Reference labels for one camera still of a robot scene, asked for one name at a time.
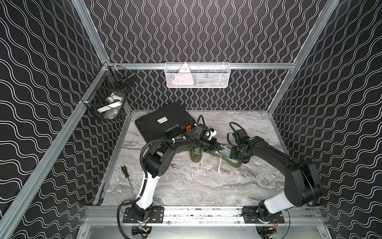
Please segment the light blue insole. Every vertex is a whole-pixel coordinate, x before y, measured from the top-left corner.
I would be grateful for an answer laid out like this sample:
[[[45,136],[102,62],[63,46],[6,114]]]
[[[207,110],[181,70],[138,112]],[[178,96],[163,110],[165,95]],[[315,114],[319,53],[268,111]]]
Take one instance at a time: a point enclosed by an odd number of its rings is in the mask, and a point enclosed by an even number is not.
[[[222,158],[230,160],[230,154],[231,154],[230,150],[227,150],[227,149],[221,150],[220,154],[222,155]]]

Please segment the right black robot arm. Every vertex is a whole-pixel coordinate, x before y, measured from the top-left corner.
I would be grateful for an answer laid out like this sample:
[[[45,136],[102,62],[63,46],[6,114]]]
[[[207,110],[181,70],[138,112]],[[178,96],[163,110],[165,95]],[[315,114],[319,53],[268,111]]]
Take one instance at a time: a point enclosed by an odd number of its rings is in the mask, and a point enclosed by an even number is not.
[[[257,209],[259,217],[269,217],[282,210],[301,207],[322,196],[316,165],[311,161],[299,161],[260,137],[233,135],[236,145],[232,146],[230,158],[247,163],[251,157],[259,157],[276,168],[285,177],[284,190],[262,200]]]

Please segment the green canvas shoe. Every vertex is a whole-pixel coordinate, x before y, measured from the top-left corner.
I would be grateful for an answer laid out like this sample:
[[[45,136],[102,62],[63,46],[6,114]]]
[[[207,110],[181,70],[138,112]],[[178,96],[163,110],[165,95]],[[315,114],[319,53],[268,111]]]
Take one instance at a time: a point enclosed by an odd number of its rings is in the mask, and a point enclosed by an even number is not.
[[[204,158],[205,158],[204,156],[205,154],[200,148],[196,148],[189,152],[189,159],[187,163],[188,163],[188,168],[190,170],[190,174],[192,177],[192,181],[195,180],[194,169],[196,169],[197,171],[200,171],[203,167]]]
[[[210,154],[211,156],[219,159],[218,170],[217,170],[218,171],[218,177],[225,186],[229,186],[221,178],[221,172],[220,171],[221,171],[222,161],[224,160],[225,162],[227,162],[230,166],[232,166],[234,168],[239,168],[242,165],[242,162],[239,162],[238,160],[230,158],[231,151],[227,147],[224,147],[223,150],[220,150],[220,151],[210,150],[207,153]]]

